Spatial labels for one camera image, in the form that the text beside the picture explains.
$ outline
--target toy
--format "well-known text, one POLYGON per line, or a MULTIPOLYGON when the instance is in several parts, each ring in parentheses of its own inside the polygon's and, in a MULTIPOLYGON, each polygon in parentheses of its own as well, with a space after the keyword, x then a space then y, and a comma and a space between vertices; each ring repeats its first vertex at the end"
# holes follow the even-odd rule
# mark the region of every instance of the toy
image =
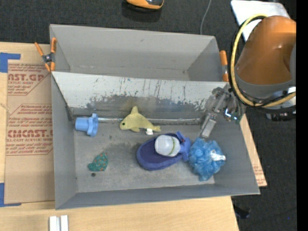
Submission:
POLYGON ((138 148, 136 154, 138 163, 144 169, 159 170, 167 168, 182 159, 184 162, 188 161, 188 153, 191 146, 191 140, 187 137, 184 137, 179 131, 177 131, 176 134, 167 133, 165 135, 178 140, 180 143, 180 150, 174 156, 164 156, 157 153, 155 150, 155 142, 159 136, 148 140, 138 148))
POLYGON ((139 114, 137 106, 134 106, 130 114, 121 121, 120 129, 139 132, 140 128, 151 129, 155 132, 161 131, 160 126, 154 126, 143 115, 139 114))
POLYGON ((163 156, 176 156, 180 151, 180 141, 169 135, 159 135, 155 140, 155 150, 163 156))
POLYGON ((98 129, 97 114, 93 113, 91 117, 77 117, 75 129, 77 131, 87 132, 90 137, 94 137, 98 129))
POLYGON ((208 180, 216 174, 225 160, 216 141, 205 141, 198 137, 189 151, 189 165, 194 173, 200 175, 200 181, 208 180))
POLYGON ((106 153, 101 153, 96 156, 92 163, 88 164, 88 169, 91 171, 105 171, 108 165, 108 157, 106 153))

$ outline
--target yellow plush dolphin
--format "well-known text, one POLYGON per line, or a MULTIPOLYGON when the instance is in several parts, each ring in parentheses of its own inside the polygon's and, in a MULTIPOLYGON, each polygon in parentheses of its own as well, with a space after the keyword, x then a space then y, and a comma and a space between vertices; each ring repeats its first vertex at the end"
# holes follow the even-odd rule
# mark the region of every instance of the yellow plush dolphin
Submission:
POLYGON ((132 130, 139 132, 140 128, 152 129, 155 132, 160 132, 160 126, 154 126, 143 115, 139 114, 137 106, 134 106, 130 114, 120 122, 121 130, 132 130))

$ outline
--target orange clamp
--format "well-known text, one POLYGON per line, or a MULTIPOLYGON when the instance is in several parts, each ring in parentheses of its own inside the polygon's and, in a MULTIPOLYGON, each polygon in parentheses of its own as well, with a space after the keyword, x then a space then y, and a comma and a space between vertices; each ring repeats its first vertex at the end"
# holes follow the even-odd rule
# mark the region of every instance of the orange clamp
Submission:
POLYGON ((57 39, 55 37, 52 38, 51 40, 51 53, 48 54, 48 55, 44 55, 41 47, 39 46, 38 43, 34 43, 37 50, 38 50, 38 53, 40 54, 40 56, 43 58, 44 60, 44 63, 45 63, 45 67, 46 69, 48 70, 48 72, 50 71, 54 71, 55 70, 55 63, 53 61, 53 58, 54 58, 54 55, 56 53, 56 50, 57 50, 57 39))

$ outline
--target metal bracket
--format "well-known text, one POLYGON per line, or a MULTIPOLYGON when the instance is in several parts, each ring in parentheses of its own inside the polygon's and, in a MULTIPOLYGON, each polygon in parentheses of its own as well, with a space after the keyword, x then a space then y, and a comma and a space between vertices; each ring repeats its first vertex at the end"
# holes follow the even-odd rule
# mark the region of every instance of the metal bracket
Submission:
POLYGON ((68 231, 68 216, 62 215, 60 217, 49 217, 49 231, 68 231))

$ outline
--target green crumpled object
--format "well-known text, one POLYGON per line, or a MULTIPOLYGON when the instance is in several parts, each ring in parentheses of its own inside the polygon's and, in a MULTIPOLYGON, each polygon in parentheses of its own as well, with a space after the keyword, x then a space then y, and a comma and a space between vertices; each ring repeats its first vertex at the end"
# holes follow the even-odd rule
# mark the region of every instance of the green crumpled object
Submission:
POLYGON ((91 171, 105 171, 108 165, 108 157, 106 153, 97 155, 93 162, 88 164, 88 169, 91 171))

